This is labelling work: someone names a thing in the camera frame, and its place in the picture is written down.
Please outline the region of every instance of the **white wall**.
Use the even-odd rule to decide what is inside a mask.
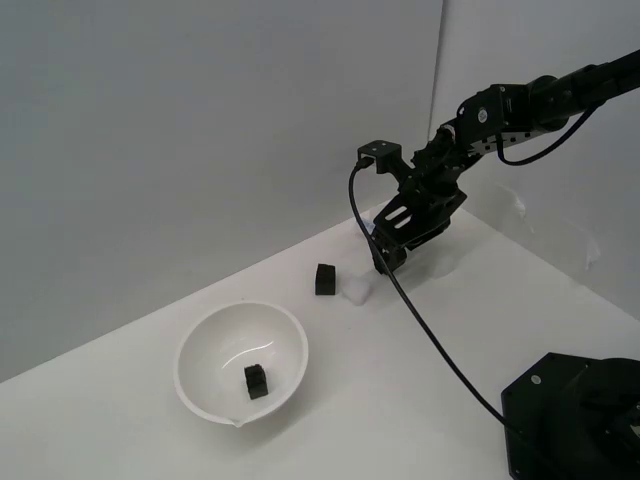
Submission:
[[[440,13],[0,1],[0,381],[346,218],[358,146],[427,138]]]
[[[562,76],[638,48],[637,0],[446,0],[432,131],[492,83]],[[549,157],[514,168],[489,155],[461,183],[468,211],[640,318],[638,118],[633,92],[607,103]],[[555,138],[509,149],[507,158]]]

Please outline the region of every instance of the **small block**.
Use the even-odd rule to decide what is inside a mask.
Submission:
[[[316,295],[336,294],[336,267],[333,265],[318,264],[316,270]]]
[[[434,259],[431,266],[430,276],[431,278],[442,278],[449,275],[456,269],[457,260],[451,254],[444,254]]]
[[[264,397],[269,394],[267,376],[260,364],[245,367],[244,376],[247,382],[247,391],[251,400]]]
[[[249,398],[251,400],[255,400],[256,398],[265,397],[269,395],[269,389],[267,388],[267,384],[263,383],[256,387],[249,389]]]

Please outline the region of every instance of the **white table surface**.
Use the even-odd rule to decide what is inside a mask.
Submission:
[[[456,269],[430,278],[430,259]],[[363,307],[315,297],[316,264],[376,280]],[[640,359],[640,322],[469,214],[399,275],[494,405],[549,351]],[[309,337],[296,395],[241,429],[178,400],[171,365],[221,303],[283,305]],[[444,364],[345,222],[0,384],[0,477],[508,479],[503,431]]]

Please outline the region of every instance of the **bowl rim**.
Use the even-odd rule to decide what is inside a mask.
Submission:
[[[200,324],[204,323],[207,319],[209,319],[210,317],[214,316],[216,313],[218,313],[218,312],[220,312],[222,310],[225,310],[225,309],[230,308],[230,307],[235,307],[235,306],[238,306],[238,305],[246,305],[246,304],[262,305],[262,306],[274,308],[274,309],[278,310],[279,312],[284,313],[285,316],[287,318],[289,318],[291,323],[293,323],[293,325],[296,327],[296,330],[298,331],[298,335],[300,336],[300,340],[302,341],[302,363],[300,365],[300,368],[298,370],[298,374],[296,375],[296,378],[294,379],[294,381],[291,384],[291,386],[289,387],[289,389],[282,395],[280,400],[278,400],[277,402],[271,404],[267,408],[265,408],[263,410],[260,410],[257,413],[254,413],[249,418],[244,420],[242,422],[242,425],[244,425],[246,423],[249,423],[249,422],[253,422],[254,420],[258,420],[259,418],[262,418],[264,416],[267,416],[270,413],[272,413],[273,411],[275,411],[276,409],[280,408],[284,404],[284,402],[286,402],[291,397],[291,395],[293,395],[293,392],[295,392],[297,390],[298,386],[300,385],[300,382],[302,381],[302,377],[304,376],[304,373],[305,373],[305,371],[307,369],[307,363],[309,361],[309,342],[307,340],[307,335],[306,335],[304,329],[302,328],[302,325],[300,324],[300,321],[291,312],[289,312],[287,309],[281,307],[280,305],[276,305],[274,303],[262,302],[262,301],[259,301],[259,300],[242,300],[242,301],[239,301],[239,302],[231,302],[231,303],[227,303],[227,304],[224,304],[224,305],[216,307],[215,309],[211,310],[206,315],[200,317],[187,330],[187,332],[184,335],[183,339],[180,341],[178,350],[177,350],[177,352],[175,354],[175,357],[174,357],[174,360],[173,360],[173,385],[174,385],[175,390],[176,390],[176,392],[178,394],[178,397],[180,397],[180,400],[182,400],[182,403],[184,403],[185,406],[189,410],[191,410],[193,413],[195,413],[199,417],[204,418],[205,420],[209,420],[210,422],[221,423],[221,424],[224,424],[224,425],[233,425],[234,424],[231,419],[228,419],[228,418],[225,418],[225,417],[220,417],[218,415],[213,415],[212,413],[209,413],[209,412],[201,409],[200,407],[198,407],[196,404],[194,404],[191,401],[191,399],[187,396],[187,394],[185,393],[184,389],[182,388],[182,383],[180,382],[180,370],[179,370],[180,357],[182,356],[182,351],[183,351],[184,346],[186,345],[187,341],[189,340],[189,338],[191,337],[193,332],[196,330],[196,328],[198,328],[200,326]]]

